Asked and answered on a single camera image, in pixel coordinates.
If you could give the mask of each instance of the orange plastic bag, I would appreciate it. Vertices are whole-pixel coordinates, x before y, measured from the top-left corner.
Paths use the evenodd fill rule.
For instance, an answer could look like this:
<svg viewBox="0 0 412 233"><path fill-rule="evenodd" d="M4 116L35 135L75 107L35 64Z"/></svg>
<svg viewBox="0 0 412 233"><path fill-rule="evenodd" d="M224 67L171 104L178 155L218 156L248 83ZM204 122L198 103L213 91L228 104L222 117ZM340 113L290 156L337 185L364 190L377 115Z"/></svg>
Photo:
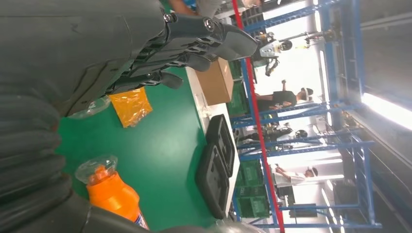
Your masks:
<svg viewBox="0 0 412 233"><path fill-rule="evenodd" d="M134 127L143 117L152 111L146 91L139 88L133 91L110 95L123 128Z"/></svg>

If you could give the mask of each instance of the blue metal shelving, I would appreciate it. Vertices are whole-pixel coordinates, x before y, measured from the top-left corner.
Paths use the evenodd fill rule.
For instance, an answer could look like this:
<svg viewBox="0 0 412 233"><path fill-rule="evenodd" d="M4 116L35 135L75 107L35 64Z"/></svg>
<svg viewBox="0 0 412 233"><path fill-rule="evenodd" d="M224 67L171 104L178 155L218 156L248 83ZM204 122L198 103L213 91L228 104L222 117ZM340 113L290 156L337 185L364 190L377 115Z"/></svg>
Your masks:
<svg viewBox="0 0 412 233"><path fill-rule="evenodd" d="M354 161L354 171L355 171L355 183L358 192L358 201L351 204L342 204L335 206L289 206L289 207L279 207L282 211L296 211L296 210L308 210L314 211L318 214L323 214L326 217L333 218L328 214L328 210L357 210L361 213L364 219L351 219L350 217L345 217L344 224L340 221L337 223L328 224L307 224L298 223L296 224L283 224L279 223L279 219L282 217L276 216L275 205L277 205L276 200L269 198L269 204L272 211L273 224L257 224L262 219L257 219L250 224L260 228L280 228L284 226L285 228L347 228L347 229L373 229L381 228L379 223L376 223L375 212L373 206L373 189L372 189L372 177L369 164L369 146L374 142L372 141L362 141L358 136L359 129L342 131L343 126L342 111L353 110L357 108L362 108L364 105L361 103L361 97L364 92L364 63L363 63L363 50L361 41L361 29L360 29L360 16L359 16L359 0L319 0L318 5L313 5L305 7L303 9L287 13L282 16L274 17L262 22L258 22L245 27L247 32L254 32L260 29L262 26L271 27L281 23L285 23L297 18L305 17L310 14L319 11L322 21L322 29L328 30L332 26L332 12L339 12L341 16L341 30L342 37L336 42L343 47L343 63L345 69L346 83L345 88L342 88L340 82L340 74L337 74L337 69L335 67L336 60L336 48L332 43L326 43L324 46L324 55L326 61L326 73L327 73L327 89L329 92L330 100L323 103L309 103L300 104L294 107L260 112L258 115L260 119L258 123L269 124L274 122L279 122L282 120L316 116L325 116L327 113L331 113L333 130L336 133L326 133L318 134L316 136L307 138L297 138L289 139L276 142L264 142L263 144L252 143L246 145L240 145L237 147L239 150L240 160L256 160L263 159L262 151L266 153L267 157L282 156L298 153L306 153L313 151L323 151L323 150L335 150L335 149L346 149L352 156ZM248 96L251 95L251 85L249 83L249 77L246 72L246 62L241 61L243 78L245 80L245 86ZM255 112L253 109L253 103L251 98L249 98L250 115L233 117L231 118L231 123L233 128L242 128L247 126L254 126L257 124L257 119L255 119ZM304 112L298 114L286 114L284 116L276 116L278 113L288 113L293 110L305 110ZM320 142L319 139L332 139L333 142ZM291 143L305 143L304 148L293 148L293 149L281 149L273 150L275 146L281 146L284 144ZM269 190L268 177L266 171L263 172L265 177L265 184L267 190Z"/></svg>

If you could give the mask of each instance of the metal screw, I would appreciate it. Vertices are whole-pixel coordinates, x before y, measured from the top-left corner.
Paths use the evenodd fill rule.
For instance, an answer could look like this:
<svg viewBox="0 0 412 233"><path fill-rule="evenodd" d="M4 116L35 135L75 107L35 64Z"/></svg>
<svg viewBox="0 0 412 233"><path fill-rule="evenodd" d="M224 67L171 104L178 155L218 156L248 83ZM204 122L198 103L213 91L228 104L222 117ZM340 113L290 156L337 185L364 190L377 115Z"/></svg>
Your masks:
<svg viewBox="0 0 412 233"><path fill-rule="evenodd" d="M215 24L213 23L213 21L212 21L211 19L205 18L205 19L203 20L203 24L205 25L206 29L207 29L209 32L212 32L212 31L215 30Z"/></svg>
<svg viewBox="0 0 412 233"><path fill-rule="evenodd" d="M165 19L166 23L171 23L173 21L173 16L171 16L169 14L164 14L163 18Z"/></svg>

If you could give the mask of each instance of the red pole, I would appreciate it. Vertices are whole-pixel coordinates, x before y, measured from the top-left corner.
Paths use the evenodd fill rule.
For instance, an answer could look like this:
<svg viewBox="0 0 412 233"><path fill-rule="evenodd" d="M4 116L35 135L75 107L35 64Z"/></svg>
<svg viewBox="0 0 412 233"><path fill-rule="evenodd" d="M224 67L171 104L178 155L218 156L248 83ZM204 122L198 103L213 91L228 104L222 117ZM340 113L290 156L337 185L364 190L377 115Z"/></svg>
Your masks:
<svg viewBox="0 0 412 233"><path fill-rule="evenodd" d="M242 23L239 10L238 10L238 2L237 0L232 0L232 3L233 3L233 9L235 10L236 23L238 24L238 27L240 29L243 29L243 23ZM258 109L258 104L256 102L255 86L253 85L252 63L250 62L249 57L246 58L246 70L247 70L247 76L249 79L250 92L251 92L249 97L252 98L253 112L254 112L255 119L256 119L257 133L259 134L260 147L262 148L262 161L263 161L263 165L265 166L266 177L268 177L268 181L269 181L270 195L272 197L272 201L274 202L276 218L279 224L280 232L285 233L285 226L283 225L283 215L282 215L282 212L279 210L279 206L277 205L275 187L272 181L272 171L270 171L269 164L268 164L268 156L266 154L265 140L263 139L262 125L260 124L259 109Z"/></svg>

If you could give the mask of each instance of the black t-shirt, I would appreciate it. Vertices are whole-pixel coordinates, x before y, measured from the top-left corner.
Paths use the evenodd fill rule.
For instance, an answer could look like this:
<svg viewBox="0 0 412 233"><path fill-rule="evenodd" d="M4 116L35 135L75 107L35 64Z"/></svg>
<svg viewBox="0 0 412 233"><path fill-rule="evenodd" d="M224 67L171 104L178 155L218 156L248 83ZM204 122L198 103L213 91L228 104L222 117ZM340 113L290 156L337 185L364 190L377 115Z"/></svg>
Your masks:
<svg viewBox="0 0 412 233"><path fill-rule="evenodd" d="M292 91L275 91L273 92L273 105L283 105L283 102L289 102L295 106L297 103L296 95Z"/></svg>

